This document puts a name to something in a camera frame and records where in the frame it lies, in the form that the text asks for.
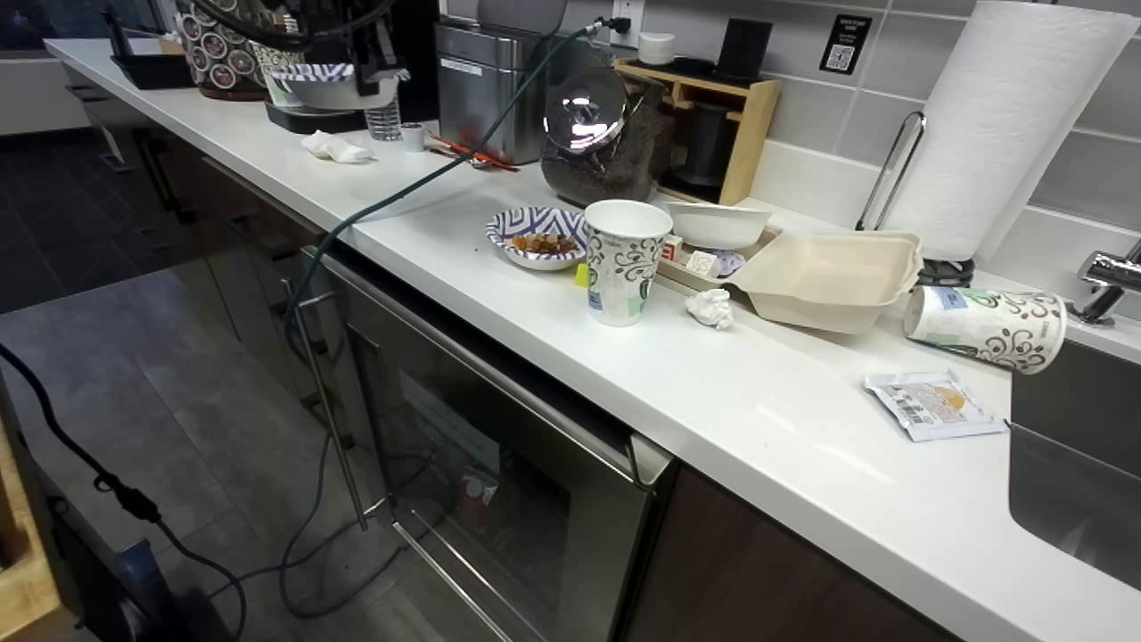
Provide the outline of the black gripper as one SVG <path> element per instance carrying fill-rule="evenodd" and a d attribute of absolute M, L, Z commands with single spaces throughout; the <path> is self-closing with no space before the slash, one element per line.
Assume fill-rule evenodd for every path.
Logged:
<path fill-rule="evenodd" d="M 354 79 L 360 96 L 376 93 L 376 74 L 396 63 L 396 45 L 388 36 L 388 2 L 349 2 L 344 17 L 354 21 L 349 28 L 349 57 L 354 57 Z"/>

